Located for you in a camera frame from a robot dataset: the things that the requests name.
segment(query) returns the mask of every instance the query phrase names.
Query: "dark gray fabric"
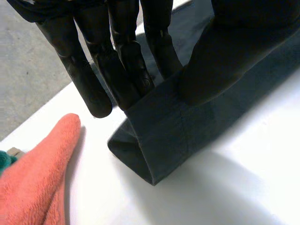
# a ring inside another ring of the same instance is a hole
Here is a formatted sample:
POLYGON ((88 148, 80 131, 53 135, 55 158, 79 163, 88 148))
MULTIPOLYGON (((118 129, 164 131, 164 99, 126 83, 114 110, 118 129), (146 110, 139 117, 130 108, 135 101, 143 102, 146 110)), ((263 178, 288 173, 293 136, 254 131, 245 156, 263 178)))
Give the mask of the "dark gray fabric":
MULTIPOLYGON (((182 64, 189 61, 193 47, 211 12, 205 16, 194 3, 176 10, 169 32, 182 64)), ((258 101, 272 92, 300 66, 300 32, 249 70, 224 94, 202 106, 187 106, 178 100, 179 74, 162 82, 147 47, 142 46, 149 72, 159 84, 126 111, 127 120, 108 141, 111 152, 130 169, 156 185, 193 153, 215 140, 258 101)))

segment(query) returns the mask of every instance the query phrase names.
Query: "orange towel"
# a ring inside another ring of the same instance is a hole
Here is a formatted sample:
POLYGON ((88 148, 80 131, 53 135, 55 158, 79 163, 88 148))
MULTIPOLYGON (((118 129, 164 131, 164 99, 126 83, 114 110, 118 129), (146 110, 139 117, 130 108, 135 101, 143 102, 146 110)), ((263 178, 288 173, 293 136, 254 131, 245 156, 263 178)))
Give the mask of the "orange towel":
POLYGON ((68 114, 39 145, 4 171, 0 224, 65 224, 65 171, 79 134, 79 117, 68 114))

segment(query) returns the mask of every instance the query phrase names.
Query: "gray floor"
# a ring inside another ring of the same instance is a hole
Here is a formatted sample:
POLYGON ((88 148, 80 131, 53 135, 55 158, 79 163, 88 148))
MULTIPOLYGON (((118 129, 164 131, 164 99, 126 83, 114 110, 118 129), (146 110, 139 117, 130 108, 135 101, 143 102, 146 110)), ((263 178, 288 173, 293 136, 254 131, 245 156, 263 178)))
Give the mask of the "gray floor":
MULTIPOLYGON (((142 21, 140 8, 137 24, 142 21)), ((0 140, 3 140, 71 80, 36 25, 22 19, 6 1, 0 2, 0 24, 0 140)), ((91 61, 80 32, 79 39, 91 61)))

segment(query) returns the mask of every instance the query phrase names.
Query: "white surface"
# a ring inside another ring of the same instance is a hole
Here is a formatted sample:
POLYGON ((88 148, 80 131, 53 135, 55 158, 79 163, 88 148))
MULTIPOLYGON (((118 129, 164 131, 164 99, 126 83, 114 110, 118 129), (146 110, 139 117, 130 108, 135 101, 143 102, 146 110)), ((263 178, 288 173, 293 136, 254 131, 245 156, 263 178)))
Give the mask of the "white surface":
POLYGON ((82 135, 66 178, 71 225, 299 225, 299 87, 300 69, 155 187, 106 145, 124 113, 114 108, 104 119, 93 118, 73 84, 4 139, 0 149, 31 150, 63 115, 80 116, 82 135))

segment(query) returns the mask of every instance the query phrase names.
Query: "green cloth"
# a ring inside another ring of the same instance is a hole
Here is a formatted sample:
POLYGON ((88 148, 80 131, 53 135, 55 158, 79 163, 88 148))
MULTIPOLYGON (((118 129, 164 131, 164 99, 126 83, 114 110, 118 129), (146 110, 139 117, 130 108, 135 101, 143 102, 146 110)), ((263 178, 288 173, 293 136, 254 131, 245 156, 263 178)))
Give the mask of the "green cloth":
POLYGON ((0 175, 2 175, 3 171, 15 161, 17 161, 16 157, 10 156, 4 151, 0 151, 0 175))

